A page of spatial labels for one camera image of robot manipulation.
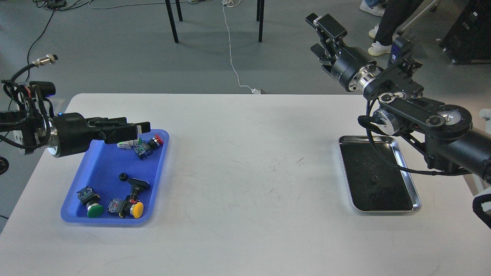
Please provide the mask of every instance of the white table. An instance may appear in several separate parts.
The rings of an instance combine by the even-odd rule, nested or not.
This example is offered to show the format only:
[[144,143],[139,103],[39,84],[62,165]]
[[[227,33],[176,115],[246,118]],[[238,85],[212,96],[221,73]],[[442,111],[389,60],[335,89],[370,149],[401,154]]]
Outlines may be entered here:
[[337,140],[364,134],[364,110],[360,95],[77,95],[67,112],[169,132],[152,218],[64,222],[82,154],[45,152],[0,235],[0,275],[489,275],[490,231],[462,177],[413,175],[412,215],[354,210]]

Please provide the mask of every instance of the small black object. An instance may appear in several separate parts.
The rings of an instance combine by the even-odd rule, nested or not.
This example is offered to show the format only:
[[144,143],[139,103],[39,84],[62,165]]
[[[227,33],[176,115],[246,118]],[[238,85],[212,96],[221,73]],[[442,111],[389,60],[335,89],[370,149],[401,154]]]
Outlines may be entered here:
[[46,7],[48,9],[64,8],[64,7],[66,7],[66,1],[65,0],[48,0]]
[[119,180],[121,181],[127,181],[128,180],[128,174],[125,172],[122,172],[119,174]]
[[150,184],[140,179],[130,178],[128,179],[128,183],[131,185],[130,199],[138,200],[138,196],[143,190],[150,189]]
[[119,180],[123,182],[128,181],[128,183],[130,183],[131,185],[131,192],[126,200],[138,200],[138,196],[142,191],[150,189],[150,183],[148,183],[148,181],[136,178],[129,178],[128,174],[125,172],[119,174]]

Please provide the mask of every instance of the power plug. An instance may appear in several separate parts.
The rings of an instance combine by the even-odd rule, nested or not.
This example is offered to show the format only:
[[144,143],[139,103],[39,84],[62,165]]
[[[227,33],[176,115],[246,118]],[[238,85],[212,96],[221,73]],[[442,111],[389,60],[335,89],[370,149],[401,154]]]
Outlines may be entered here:
[[46,4],[46,7],[48,9],[64,8],[64,7],[66,7],[66,1],[65,0],[49,0],[48,3]]

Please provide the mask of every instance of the connector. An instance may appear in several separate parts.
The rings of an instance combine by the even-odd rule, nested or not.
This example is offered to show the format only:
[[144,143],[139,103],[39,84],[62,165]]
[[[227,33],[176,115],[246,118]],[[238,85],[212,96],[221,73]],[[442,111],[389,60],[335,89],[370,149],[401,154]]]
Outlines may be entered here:
[[66,0],[48,0],[46,3],[48,9],[59,9],[66,7]]
[[58,60],[58,57],[56,55],[46,55],[46,57],[38,58],[37,60],[33,61],[32,64],[36,65],[36,67],[39,67],[40,65],[55,63],[56,60]]

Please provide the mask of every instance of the pant leg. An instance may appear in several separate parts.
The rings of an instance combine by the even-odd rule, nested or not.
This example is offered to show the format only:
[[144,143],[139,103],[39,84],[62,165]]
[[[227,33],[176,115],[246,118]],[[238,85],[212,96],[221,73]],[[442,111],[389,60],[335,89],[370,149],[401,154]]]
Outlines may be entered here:
[[380,0],[364,0],[369,7],[375,7],[380,3]]
[[384,46],[392,44],[392,35],[402,23],[415,12],[423,0],[393,0],[388,1],[379,30],[374,42],[378,41]]

